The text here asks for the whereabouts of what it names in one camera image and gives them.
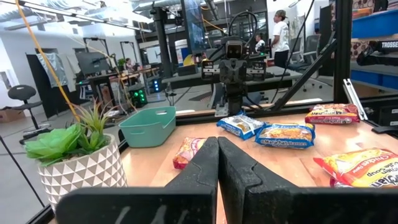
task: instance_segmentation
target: cardboard box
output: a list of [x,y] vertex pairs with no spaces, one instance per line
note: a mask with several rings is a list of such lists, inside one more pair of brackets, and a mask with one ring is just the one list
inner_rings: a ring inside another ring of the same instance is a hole
[[11,109],[0,111],[0,123],[8,123],[11,121],[16,121],[21,118],[25,118],[25,114],[23,111],[17,111]]

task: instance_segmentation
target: instant noodle packet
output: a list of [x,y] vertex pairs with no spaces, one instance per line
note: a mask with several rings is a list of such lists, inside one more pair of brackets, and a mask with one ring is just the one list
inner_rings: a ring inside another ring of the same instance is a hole
[[398,186],[398,155],[387,149],[374,147],[313,160],[341,185]]
[[173,158],[173,165],[176,169],[184,169],[198,152],[207,139],[186,137],[176,155]]
[[257,134],[263,146],[306,149],[313,146],[315,126],[312,124],[268,124]]
[[222,127],[243,140],[255,136],[263,125],[264,122],[249,118],[244,114],[223,118],[217,122],[217,127]]
[[311,124],[351,124],[359,122],[358,109],[354,104],[316,105],[305,117]]

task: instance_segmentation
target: table surface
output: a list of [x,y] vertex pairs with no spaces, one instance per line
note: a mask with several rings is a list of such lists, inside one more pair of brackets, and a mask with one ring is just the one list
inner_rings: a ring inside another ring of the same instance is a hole
[[[260,120],[272,123],[302,123],[305,114],[276,116]],[[330,176],[314,161],[326,157],[369,147],[382,147],[398,153],[396,139],[387,134],[374,134],[364,122],[344,126],[317,125],[315,146],[305,150],[260,146],[254,138],[247,141],[230,134],[215,123],[177,126],[166,142],[154,148],[128,148],[122,153],[123,167],[129,186],[162,187],[170,182],[179,170],[172,159],[185,137],[207,138],[225,136],[268,169],[300,187],[328,187]],[[225,222],[220,191],[218,192],[217,224]]]
[[[170,83],[170,82],[179,82],[179,81],[184,81],[184,80],[190,80],[194,78],[201,78],[201,68],[198,68],[198,73],[193,74],[193,75],[184,75],[184,76],[179,76],[178,73],[174,73],[173,77],[170,78],[164,78],[162,80],[162,83]],[[272,67],[267,67],[267,72],[275,73],[275,74],[282,74],[284,72],[284,68],[272,66]],[[284,80],[291,80],[293,78],[296,78],[297,76],[301,76],[301,73],[292,71],[287,69],[286,72],[290,73],[290,76],[284,77]],[[274,78],[267,78],[264,80],[264,82],[278,82],[280,80],[280,77],[274,77]]]

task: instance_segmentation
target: plant pot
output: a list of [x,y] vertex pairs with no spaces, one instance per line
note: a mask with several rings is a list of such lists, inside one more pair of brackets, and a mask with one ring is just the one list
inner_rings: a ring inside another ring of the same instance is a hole
[[107,146],[83,157],[44,167],[39,175],[52,209],[63,195],[81,187],[127,187],[126,175],[115,137]]

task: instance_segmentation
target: blue noodle package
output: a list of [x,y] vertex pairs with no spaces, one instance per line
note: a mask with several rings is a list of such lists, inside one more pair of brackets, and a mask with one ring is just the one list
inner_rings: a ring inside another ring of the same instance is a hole
[[306,149],[313,146],[313,124],[267,124],[257,133],[256,142],[263,146]]
[[263,125],[264,122],[249,118],[244,114],[223,118],[217,122],[217,127],[222,127],[243,140],[255,136]]

